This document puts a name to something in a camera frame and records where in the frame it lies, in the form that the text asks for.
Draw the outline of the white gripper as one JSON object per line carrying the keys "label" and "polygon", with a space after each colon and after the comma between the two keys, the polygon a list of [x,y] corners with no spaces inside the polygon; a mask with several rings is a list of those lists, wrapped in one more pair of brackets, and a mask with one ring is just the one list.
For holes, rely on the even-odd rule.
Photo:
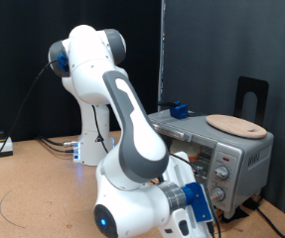
{"label": "white gripper", "polygon": [[162,226],[164,238],[209,238],[208,224],[213,216],[204,187],[196,182],[188,155],[178,152],[169,157],[163,173],[162,190],[170,207],[170,216]]}

